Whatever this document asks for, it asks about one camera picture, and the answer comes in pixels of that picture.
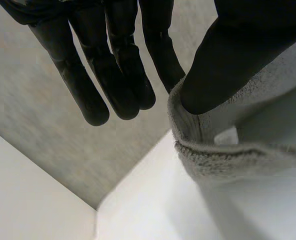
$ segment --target gray fleece fabric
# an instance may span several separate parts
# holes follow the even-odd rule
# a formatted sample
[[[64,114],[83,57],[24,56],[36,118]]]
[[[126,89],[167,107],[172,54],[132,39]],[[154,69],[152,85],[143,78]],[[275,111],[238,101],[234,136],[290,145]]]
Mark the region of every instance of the gray fleece fabric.
[[[255,75],[231,99],[205,114],[192,115],[182,107],[179,92],[183,81],[170,93],[168,111],[175,148],[195,182],[216,186],[271,176],[296,167],[294,146],[251,141],[214,144],[214,136],[238,125],[296,87],[296,44]]]

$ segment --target white surface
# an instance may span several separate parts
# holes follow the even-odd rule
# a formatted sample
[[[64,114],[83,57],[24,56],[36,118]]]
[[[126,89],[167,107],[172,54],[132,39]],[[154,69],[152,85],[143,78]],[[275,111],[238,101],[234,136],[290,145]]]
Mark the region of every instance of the white surface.
[[[296,145],[296,91],[238,127],[241,141]],[[99,240],[296,240],[296,169],[201,195],[173,144],[168,133],[102,203]]]
[[[104,200],[99,240],[221,240],[169,132]]]
[[[94,240],[96,211],[0,137],[0,240]]]

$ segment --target white wall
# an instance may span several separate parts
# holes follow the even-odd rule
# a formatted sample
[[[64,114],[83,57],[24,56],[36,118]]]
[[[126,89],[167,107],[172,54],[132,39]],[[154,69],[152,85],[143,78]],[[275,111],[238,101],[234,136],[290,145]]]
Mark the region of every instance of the white wall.
[[[94,240],[96,211],[0,137],[0,240]]]

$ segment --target gloved hand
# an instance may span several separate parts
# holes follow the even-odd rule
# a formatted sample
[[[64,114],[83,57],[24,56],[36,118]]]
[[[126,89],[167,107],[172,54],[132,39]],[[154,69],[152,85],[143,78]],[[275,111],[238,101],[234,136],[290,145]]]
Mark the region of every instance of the gloved hand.
[[[215,4],[218,18],[181,89],[183,107],[196,115],[227,101],[296,42],[296,1],[215,0]]]
[[[139,2],[145,42],[169,92],[185,75],[168,35],[173,0]],[[0,4],[17,22],[30,27],[91,125],[107,122],[109,110],[80,61],[69,23],[121,119],[132,119],[140,109],[154,105],[155,95],[133,37],[138,0],[0,0]],[[113,54],[108,47],[107,31]]]

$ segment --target glove finger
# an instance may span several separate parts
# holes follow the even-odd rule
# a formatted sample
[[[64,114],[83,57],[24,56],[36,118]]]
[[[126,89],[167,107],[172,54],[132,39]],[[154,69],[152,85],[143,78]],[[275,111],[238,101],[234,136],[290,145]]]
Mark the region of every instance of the glove finger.
[[[137,0],[108,0],[105,3],[108,33],[118,65],[142,110],[151,108],[155,94],[145,73],[139,48],[134,42]]]
[[[86,121],[99,126],[109,119],[109,110],[87,74],[73,44],[65,17],[29,26],[48,51]]]
[[[137,100],[108,47],[103,5],[77,9],[69,16],[69,21],[116,114],[124,120],[136,117],[139,113]]]
[[[159,77],[169,93],[185,76],[174,52],[168,29],[173,0],[139,0],[145,42]]]

